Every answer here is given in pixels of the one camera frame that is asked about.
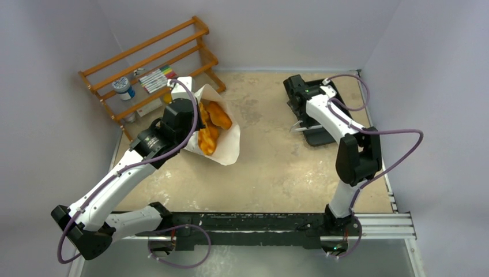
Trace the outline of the black plastic tray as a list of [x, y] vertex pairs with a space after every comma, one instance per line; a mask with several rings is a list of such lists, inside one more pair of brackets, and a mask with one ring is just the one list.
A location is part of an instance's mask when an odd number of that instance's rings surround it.
[[305, 115], [295, 115], [298, 121], [303, 122], [301, 127], [323, 126], [323, 129], [300, 132], [313, 147], [337, 143], [345, 134], [355, 134], [358, 132], [355, 128], [363, 127], [352, 119], [349, 111], [335, 103], [335, 100], [341, 104], [344, 102], [334, 83], [321, 84], [319, 88], [323, 94], [313, 96], [306, 102]]

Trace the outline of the patterned white paper bag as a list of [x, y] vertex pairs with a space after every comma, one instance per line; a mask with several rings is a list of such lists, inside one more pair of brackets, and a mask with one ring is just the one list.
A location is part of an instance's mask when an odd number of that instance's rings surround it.
[[223, 110], [228, 114], [232, 121], [232, 126], [230, 129], [225, 130], [221, 127], [217, 127], [219, 131], [219, 138], [217, 139], [217, 147], [212, 155], [205, 155], [198, 146], [198, 131], [205, 127], [204, 123], [201, 119], [200, 121], [202, 126], [199, 130], [195, 131], [190, 138], [185, 150], [202, 155], [214, 162], [217, 162], [223, 166], [228, 166], [234, 164], [240, 154], [240, 126], [238, 125], [234, 115], [231, 112], [231, 109], [228, 103], [224, 100], [224, 98], [209, 84], [203, 85], [197, 92], [194, 93], [195, 98], [198, 104], [202, 102], [204, 106], [207, 106], [209, 102], [218, 102], [218, 104], [223, 108]]

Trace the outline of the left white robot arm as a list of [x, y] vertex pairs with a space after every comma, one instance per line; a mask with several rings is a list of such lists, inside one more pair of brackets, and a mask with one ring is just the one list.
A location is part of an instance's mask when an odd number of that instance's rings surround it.
[[147, 232], [167, 235], [173, 226], [172, 213], [159, 202], [136, 211], [115, 212], [116, 206], [144, 179], [187, 146], [202, 127], [198, 100], [177, 98], [162, 117], [151, 122], [130, 144], [119, 163], [84, 197], [69, 206], [57, 205], [51, 216], [78, 255], [93, 260], [122, 238]]

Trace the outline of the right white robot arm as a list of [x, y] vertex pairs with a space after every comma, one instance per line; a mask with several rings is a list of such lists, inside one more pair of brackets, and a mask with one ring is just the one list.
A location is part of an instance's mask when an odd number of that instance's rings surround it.
[[337, 143], [336, 173], [340, 179], [325, 208], [324, 228], [337, 235], [346, 228], [357, 192], [382, 168], [381, 146], [376, 128], [355, 122], [329, 79], [304, 81], [294, 75], [283, 82], [287, 105], [297, 122], [291, 132], [302, 132], [312, 146]]

